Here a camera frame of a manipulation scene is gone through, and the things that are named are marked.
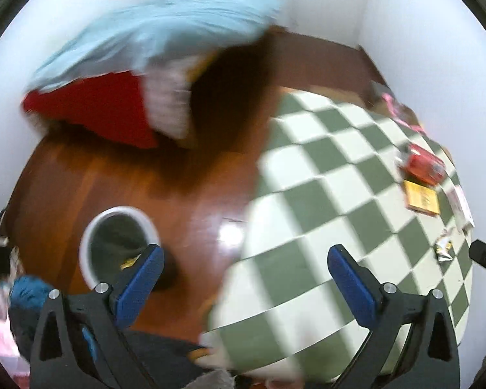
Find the silver wrapper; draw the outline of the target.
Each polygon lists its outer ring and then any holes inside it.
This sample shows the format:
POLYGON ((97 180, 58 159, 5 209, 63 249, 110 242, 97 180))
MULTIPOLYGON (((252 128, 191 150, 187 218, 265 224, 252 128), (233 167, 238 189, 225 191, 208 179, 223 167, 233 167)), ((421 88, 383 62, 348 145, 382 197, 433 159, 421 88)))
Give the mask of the silver wrapper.
POLYGON ((434 242, 434 255, 439 264, 451 262, 454 258, 452 235, 455 228, 444 228, 434 242))

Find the pink white box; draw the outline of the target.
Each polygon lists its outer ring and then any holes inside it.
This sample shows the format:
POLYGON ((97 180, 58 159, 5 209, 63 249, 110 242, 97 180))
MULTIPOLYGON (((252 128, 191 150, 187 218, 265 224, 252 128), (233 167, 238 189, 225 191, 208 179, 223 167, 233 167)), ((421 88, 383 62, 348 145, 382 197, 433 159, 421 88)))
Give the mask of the pink white box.
POLYGON ((475 224, 462 186, 455 185, 447 192, 447 198, 455 216, 457 227, 464 233, 473 230, 475 224))

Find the yellow small box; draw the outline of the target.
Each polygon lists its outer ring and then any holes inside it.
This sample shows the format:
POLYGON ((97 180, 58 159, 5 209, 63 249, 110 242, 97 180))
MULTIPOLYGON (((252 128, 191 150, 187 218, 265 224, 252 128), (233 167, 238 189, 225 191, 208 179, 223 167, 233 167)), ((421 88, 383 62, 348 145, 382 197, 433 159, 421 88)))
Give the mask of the yellow small box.
POLYGON ((435 190, 408 180, 403 182, 403 188, 408 209, 432 216, 441 213, 435 190))

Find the red soda can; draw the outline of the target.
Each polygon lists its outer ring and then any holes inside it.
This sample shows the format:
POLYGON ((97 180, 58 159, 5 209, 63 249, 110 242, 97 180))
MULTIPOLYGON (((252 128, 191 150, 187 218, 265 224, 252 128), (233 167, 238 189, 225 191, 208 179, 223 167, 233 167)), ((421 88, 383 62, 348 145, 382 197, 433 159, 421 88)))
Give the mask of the red soda can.
POLYGON ((401 148, 399 167, 407 176, 431 186, 442 183, 446 175, 443 160, 414 143, 406 143, 401 148))

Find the yellow fruit peel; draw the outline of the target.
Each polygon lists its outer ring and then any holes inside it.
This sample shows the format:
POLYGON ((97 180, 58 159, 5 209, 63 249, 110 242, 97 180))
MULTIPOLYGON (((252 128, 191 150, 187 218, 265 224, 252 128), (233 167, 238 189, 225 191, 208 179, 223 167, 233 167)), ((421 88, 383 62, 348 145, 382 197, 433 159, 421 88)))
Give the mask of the yellow fruit peel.
POLYGON ((132 258, 128 258, 124 260, 123 263, 120 265, 120 270, 125 270, 127 268, 132 267, 135 264, 135 262, 138 260, 138 258, 140 258, 140 255, 136 255, 132 258))

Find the white round trash bin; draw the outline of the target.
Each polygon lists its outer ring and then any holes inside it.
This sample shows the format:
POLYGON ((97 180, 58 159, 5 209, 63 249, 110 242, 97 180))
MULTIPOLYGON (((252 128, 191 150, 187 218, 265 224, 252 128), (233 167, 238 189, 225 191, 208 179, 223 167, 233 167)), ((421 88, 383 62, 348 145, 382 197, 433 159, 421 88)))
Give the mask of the white round trash bin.
POLYGON ((80 240, 80 272, 89 289, 112 283, 128 261, 159 244, 152 220, 132 206, 115 206, 92 219, 80 240))

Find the blue jacket pile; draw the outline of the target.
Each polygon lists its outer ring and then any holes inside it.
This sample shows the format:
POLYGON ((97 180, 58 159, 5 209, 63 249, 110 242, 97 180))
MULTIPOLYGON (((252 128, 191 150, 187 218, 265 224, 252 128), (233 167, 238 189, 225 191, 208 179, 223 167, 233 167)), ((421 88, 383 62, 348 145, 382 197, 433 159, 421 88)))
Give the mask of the blue jacket pile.
POLYGON ((9 294, 8 316, 12 335, 20 355, 30 362, 37 322, 53 286, 39 277, 22 275, 9 294))

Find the pink plush toy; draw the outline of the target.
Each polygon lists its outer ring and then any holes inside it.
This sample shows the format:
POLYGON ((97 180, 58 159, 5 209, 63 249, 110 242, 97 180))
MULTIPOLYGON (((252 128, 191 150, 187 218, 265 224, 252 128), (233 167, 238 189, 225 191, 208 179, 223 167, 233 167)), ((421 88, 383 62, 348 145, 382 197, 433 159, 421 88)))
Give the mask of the pink plush toy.
POLYGON ((411 108, 404 104, 400 104, 400 102, 389 93, 383 93, 382 99, 385 101, 387 110, 393 120, 421 135, 426 133, 415 112, 411 108))

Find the green white checkered tablecloth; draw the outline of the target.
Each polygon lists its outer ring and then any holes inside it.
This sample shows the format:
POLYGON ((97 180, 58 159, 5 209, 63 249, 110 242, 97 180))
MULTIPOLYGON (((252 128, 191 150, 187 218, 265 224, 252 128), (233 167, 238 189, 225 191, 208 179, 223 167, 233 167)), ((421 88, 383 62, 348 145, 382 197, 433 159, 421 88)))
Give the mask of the green white checkered tablecloth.
POLYGON ((446 160, 443 148, 385 116, 293 89, 282 92, 269 130, 247 221, 220 230, 223 241, 245 241, 209 313, 198 363, 265 379, 340 375, 368 332, 327 269, 335 244, 403 292, 441 290, 462 338, 473 269, 470 236, 447 198, 457 170, 446 162, 441 213, 429 216, 406 207, 396 162, 406 143, 446 160), (455 228, 454 258, 439 264, 434 242, 444 228, 455 228))

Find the red bed sheet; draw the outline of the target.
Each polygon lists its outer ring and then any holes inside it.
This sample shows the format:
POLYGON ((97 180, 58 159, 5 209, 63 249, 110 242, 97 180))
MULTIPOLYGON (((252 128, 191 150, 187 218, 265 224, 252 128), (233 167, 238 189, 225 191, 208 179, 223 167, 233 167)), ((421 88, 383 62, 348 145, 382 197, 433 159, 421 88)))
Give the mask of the red bed sheet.
POLYGON ((142 149, 158 141, 145 115, 140 80, 130 72, 79 79, 59 89, 27 93, 26 114, 81 125, 109 141, 142 149))

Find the patterned mattress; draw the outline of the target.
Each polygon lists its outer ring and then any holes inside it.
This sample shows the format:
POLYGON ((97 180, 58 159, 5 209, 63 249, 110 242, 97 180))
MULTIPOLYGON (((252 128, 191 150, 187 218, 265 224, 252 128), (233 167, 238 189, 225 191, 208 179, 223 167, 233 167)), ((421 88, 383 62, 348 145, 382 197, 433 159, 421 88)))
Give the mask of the patterned mattress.
POLYGON ((139 77, 145 117, 156 132, 176 141, 190 129, 190 88, 203 58, 191 56, 155 63, 139 77))

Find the light blue duvet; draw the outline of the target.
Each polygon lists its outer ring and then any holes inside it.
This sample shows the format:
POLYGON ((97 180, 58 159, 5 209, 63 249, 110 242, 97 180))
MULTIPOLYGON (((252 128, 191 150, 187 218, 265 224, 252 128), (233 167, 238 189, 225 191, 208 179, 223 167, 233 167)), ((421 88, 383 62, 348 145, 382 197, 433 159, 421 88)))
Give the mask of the light blue duvet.
POLYGON ((275 24, 283 0, 147 0, 92 21, 33 74, 49 92, 81 78, 248 45, 275 24))

